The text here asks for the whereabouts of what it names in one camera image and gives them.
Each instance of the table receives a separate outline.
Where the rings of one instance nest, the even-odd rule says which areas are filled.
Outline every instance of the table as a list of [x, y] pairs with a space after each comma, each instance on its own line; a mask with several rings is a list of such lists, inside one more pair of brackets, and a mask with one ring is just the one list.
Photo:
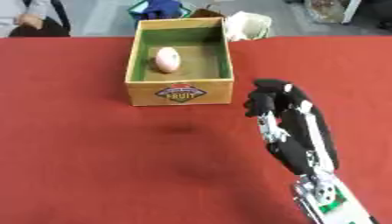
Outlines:
[[243, 115], [251, 81], [273, 77], [324, 111], [339, 176], [389, 223], [391, 40], [233, 43], [232, 104], [135, 108], [123, 85], [131, 39], [0, 39], [0, 222], [306, 223], [295, 177]]

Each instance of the white bag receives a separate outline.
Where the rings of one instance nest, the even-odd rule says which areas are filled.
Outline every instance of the white bag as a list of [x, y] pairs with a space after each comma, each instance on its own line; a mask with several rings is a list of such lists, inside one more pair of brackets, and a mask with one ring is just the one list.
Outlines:
[[271, 25], [270, 17], [239, 11], [226, 19], [227, 40], [267, 38]]

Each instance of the floor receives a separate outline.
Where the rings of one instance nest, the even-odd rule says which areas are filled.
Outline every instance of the floor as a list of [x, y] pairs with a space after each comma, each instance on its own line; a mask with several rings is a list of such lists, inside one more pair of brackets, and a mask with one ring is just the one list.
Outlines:
[[[72, 20], [73, 36], [133, 36], [135, 21], [127, 9], [137, 0], [62, 0]], [[225, 15], [237, 11], [254, 12], [273, 18], [273, 35], [389, 35], [375, 28], [376, 21], [357, 16], [350, 25], [315, 24], [304, 6], [283, 0], [223, 0], [215, 9]], [[204, 7], [211, 0], [186, 0], [187, 7]]]

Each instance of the person's hand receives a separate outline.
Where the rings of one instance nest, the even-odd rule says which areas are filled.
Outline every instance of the person's hand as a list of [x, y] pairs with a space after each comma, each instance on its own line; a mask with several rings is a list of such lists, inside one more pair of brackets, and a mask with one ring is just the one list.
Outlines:
[[32, 14], [22, 14], [16, 19], [17, 25], [29, 25], [37, 30], [41, 30], [44, 26], [44, 20], [42, 18]]

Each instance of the black glove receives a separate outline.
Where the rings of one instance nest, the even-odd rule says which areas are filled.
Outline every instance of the black glove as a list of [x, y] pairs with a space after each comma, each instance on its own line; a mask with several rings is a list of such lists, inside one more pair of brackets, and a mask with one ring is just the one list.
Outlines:
[[[289, 84], [282, 80], [256, 80], [256, 90], [249, 94], [245, 103], [248, 109], [246, 116], [262, 116], [272, 111], [275, 117], [280, 118], [279, 127], [285, 129], [290, 136], [285, 142], [267, 143], [267, 149], [296, 175], [312, 174], [313, 169], [309, 166], [306, 152], [314, 151], [314, 145], [304, 115], [295, 109], [302, 101], [310, 100], [303, 91]], [[316, 116], [318, 129], [334, 168], [338, 169], [337, 152], [324, 118], [314, 105], [311, 112]]]

